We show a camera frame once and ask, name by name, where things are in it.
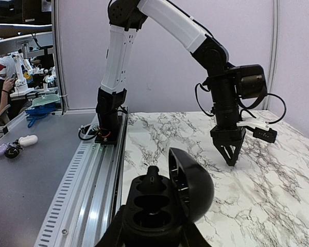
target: black cable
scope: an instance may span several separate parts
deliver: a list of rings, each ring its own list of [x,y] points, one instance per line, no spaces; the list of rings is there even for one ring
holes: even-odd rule
[[[110,12],[110,5],[112,3],[112,0],[109,1],[109,4],[108,4],[108,15],[109,15],[109,12]]]
[[[83,137],[81,137],[80,134],[81,134],[81,130],[79,130],[79,132],[78,132],[78,137],[79,137],[80,140],[92,140],[92,139],[94,139],[95,137],[97,137],[97,135],[99,134],[99,131],[97,131],[95,135],[93,135],[93,136],[91,136],[91,137],[89,137],[89,138],[83,138]]]
[[[178,10],[180,10],[183,14],[185,14],[188,18],[190,18],[191,16],[186,13],[183,9],[181,9],[179,6],[177,6],[176,4],[174,4],[172,1],[167,0],[167,2],[169,2],[170,4],[172,4],[175,8],[177,8]],[[206,28],[204,27],[204,25],[202,25],[200,22],[198,22],[197,20],[193,19],[192,20],[194,23],[196,23],[198,26],[202,27],[204,30],[206,30],[206,32],[208,32],[212,37],[214,37],[212,35],[212,33]]]
[[[61,98],[61,100],[62,100],[62,116],[63,116],[63,114],[64,114],[64,99],[63,98]]]
[[[37,46],[38,46],[40,49],[43,49],[43,47],[39,45],[38,40],[36,39],[37,34],[35,34],[35,35],[33,36],[33,33],[31,33],[31,35],[32,35],[33,39],[35,40],[35,43],[37,44]]]
[[[123,112],[125,114],[128,114],[128,111],[126,110],[126,108],[120,106],[121,110],[119,110],[119,112]]]
[[[208,32],[214,38],[213,34],[203,24],[201,24],[195,19],[193,19],[193,22],[196,23],[198,26],[202,27],[204,30],[206,30],[206,32]]]
[[[198,86],[200,86],[201,89],[203,89],[203,90],[206,91],[206,92],[209,92],[209,90],[205,89],[200,83],[198,83],[198,84],[196,85],[196,87],[195,87],[196,100],[197,100],[197,103],[198,103],[200,109],[205,113],[206,116],[214,117],[215,114],[213,114],[213,115],[212,115],[212,114],[209,114],[209,113],[207,113],[207,112],[201,107],[201,105],[200,105],[200,103],[199,103],[199,100],[198,100],[198,92],[197,92]]]
[[[240,116],[241,116],[241,120],[243,119],[242,118],[242,115],[243,115],[243,112],[247,112],[249,115],[251,115],[253,118],[256,118],[253,113],[251,113],[249,110],[247,109],[242,109],[241,112],[240,112]]]
[[[280,99],[280,100],[283,102],[283,104],[284,104],[284,113],[283,113],[283,115],[282,115],[278,120],[268,123],[268,124],[270,124],[270,125],[273,125],[273,124],[276,124],[276,123],[280,122],[281,120],[283,120],[283,118],[285,117],[285,115],[286,115],[286,113],[287,113],[287,106],[286,106],[285,101],[284,101],[280,96],[278,96],[278,95],[276,95],[276,94],[268,94],[268,95]]]

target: black case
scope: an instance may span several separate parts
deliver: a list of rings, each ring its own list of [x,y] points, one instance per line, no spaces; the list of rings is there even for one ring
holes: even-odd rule
[[[195,222],[214,197],[211,176],[188,153],[169,150],[170,179],[157,166],[132,181],[122,206],[97,246],[209,247]]]

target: cable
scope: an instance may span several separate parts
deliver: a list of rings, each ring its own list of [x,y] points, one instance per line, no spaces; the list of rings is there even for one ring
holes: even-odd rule
[[[118,110],[118,112],[123,112],[126,115],[128,114],[128,111],[124,107],[120,106],[120,108],[121,108],[121,110]]]
[[[243,112],[247,112],[249,115],[251,115],[253,118],[256,118],[253,113],[251,113],[249,110],[247,109],[242,109],[241,112],[240,112],[240,116],[241,116],[241,120],[243,120]]]
[[[167,0],[167,2],[169,2],[170,4],[172,4],[175,8],[177,8],[178,10],[180,10],[183,14],[185,14],[188,18],[191,17],[191,15],[189,15],[188,13],[186,13],[183,9],[181,9],[179,6],[177,6],[176,4],[174,4],[172,1]],[[194,23],[196,23],[198,26],[202,27],[206,32],[208,32],[212,37],[214,37],[212,35],[212,33],[206,28],[204,27],[204,25],[202,25],[200,22],[198,22],[195,19],[191,19]]]
[[[102,138],[107,138],[111,135],[111,131],[109,131],[109,133],[106,136],[102,136]]]
[[[283,104],[284,104],[284,113],[283,113],[283,115],[282,115],[278,120],[268,123],[268,124],[270,124],[270,125],[273,125],[273,124],[276,124],[276,123],[280,122],[281,120],[283,120],[283,118],[285,117],[285,115],[286,115],[286,113],[287,113],[287,106],[286,106],[285,101],[284,101],[280,96],[278,96],[278,95],[276,95],[276,94],[268,94],[268,95],[280,99],[280,100],[283,102]]]
[[[110,5],[112,3],[112,0],[109,1],[109,4],[108,4],[108,15],[109,15],[109,12],[110,12]]]
[[[43,49],[43,47],[39,45],[38,40],[36,39],[37,34],[35,33],[35,35],[33,36],[33,33],[31,33],[31,35],[32,35],[33,39],[35,40],[35,43],[37,44],[37,46],[38,46],[40,49]]]
[[[93,135],[93,136],[91,136],[91,137],[89,137],[89,138],[83,138],[83,137],[81,137],[80,134],[81,134],[81,130],[79,130],[79,132],[78,132],[78,137],[79,137],[80,140],[92,140],[92,139],[94,139],[95,137],[97,137],[97,135],[99,134],[99,131],[96,132],[96,135]]]
[[[198,83],[198,84],[196,85],[196,87],[195,87],[195,94],[196,94],[197,103],[198,103],[200,109],[205,113],[206,116],[214,117],[215,114],[213,114],[213,115],[212,115],[212,114],[209,114],[209,113],[207,113],[207,112],[201,107],[201,105],[200,105],[200,103],[199,103],[199,100],[198,100],[198,92],[197,92],[198,86],[200,86],[201,89],[203,89],[205,92],[210,92],[210,90],[205,89],[200,83]]]

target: ventilation slots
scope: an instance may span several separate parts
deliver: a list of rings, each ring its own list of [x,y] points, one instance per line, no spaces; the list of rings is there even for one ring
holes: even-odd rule
[[[80,144],[74,158],[72,159],[67,173],[63,178],[63,183],[59,187],[56,197],[51,204],[49,216],[47,216],[45,225],[42,229],[42,235],[38,237],[39,247],[49,247],[53,244],[51,241],[55,241],[57,232],[59,231],[60,221],[64,215],[65,208],[68,200],[71,196],[72,189],[71,185],[75,182],[77,176],[76,172],[83,165],[84,156],[87,150],[91,148],[90,144]]]

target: white wall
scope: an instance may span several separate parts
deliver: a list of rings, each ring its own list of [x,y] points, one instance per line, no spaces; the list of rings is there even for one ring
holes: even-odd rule
[[[281,0],[278,67],[274,93],[287,103],[285,120],[309,137],[309,0]],[[277,115],[282,105],[270,105]]]
[[[203,23],[236,65],[262,64],[268,73],[272,1],[175,0]],[[59,0],[62,62],[71,109],[94,108],[109,44],[108,0]],[[206,71],[169,33],[148,19],[134,43],[127,105],[132,112],[198,111],[194,87]],[[200,92],[204,108],[209,93]]]

